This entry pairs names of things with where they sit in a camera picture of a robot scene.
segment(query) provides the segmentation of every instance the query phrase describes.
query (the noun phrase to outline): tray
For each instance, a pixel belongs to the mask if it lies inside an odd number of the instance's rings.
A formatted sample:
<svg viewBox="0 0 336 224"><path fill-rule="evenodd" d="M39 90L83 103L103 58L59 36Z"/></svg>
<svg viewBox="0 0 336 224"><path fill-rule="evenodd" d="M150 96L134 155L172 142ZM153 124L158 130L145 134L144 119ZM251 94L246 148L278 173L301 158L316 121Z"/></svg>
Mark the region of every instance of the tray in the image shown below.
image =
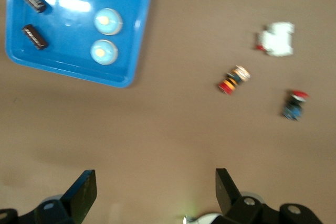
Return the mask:
<svg viewBox="0 0 336 224"><path fill-rule="evenodd" d="M20 65L124 88L134 79L150 0L44 0L37 13L23 0L7 0L6 52ZM115 35L104 35L94 25L95 14L116 10L123 21ZM23 34L32 24L49 46L37 50ZM97 40L108 40L118 49L110 65L93 60L90 49Z"/></svg>

